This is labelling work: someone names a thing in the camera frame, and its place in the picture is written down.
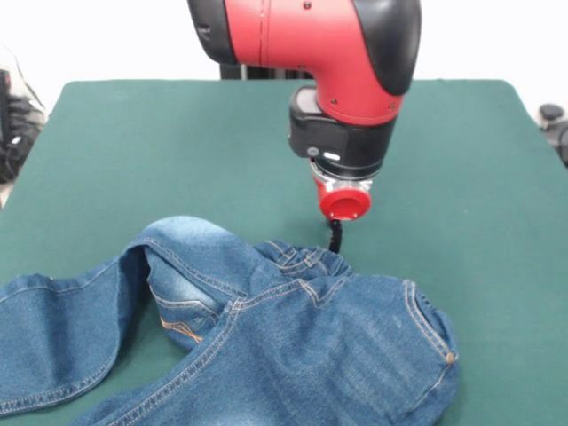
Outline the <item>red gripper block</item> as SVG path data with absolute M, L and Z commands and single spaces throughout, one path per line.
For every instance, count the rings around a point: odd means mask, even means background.
M 359 219 L 369 211 L 372 180 L 340 180 L 317 170 L 312 172 L 312 176 L 317 186 L 319 209 L 329 219 L 327 224 L 331 235 L 328 249 L 339 254 L 343 242 L 342 221 Z

